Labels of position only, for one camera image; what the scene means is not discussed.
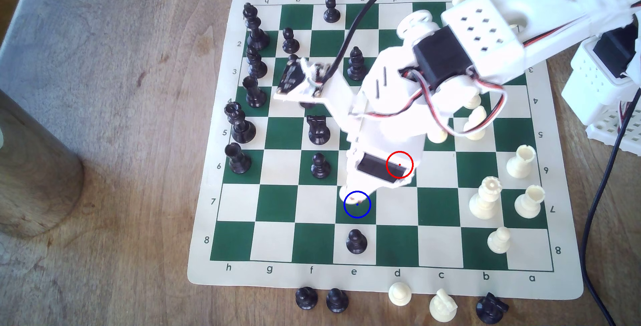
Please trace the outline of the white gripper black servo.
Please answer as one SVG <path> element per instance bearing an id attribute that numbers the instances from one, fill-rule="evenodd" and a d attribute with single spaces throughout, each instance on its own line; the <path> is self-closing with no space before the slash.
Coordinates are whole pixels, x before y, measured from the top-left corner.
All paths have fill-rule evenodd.
<path id="1" fill-rule="evenodd" d="M 418 71 L 412 48 L 394 46 L 380 52 L 362 81 L 348 112 L 354 126 L 339 189 L 343 203 L 352 203 L 350 189 L 395 189 L 412 181 L 426 134 L 438 129 Z"/>

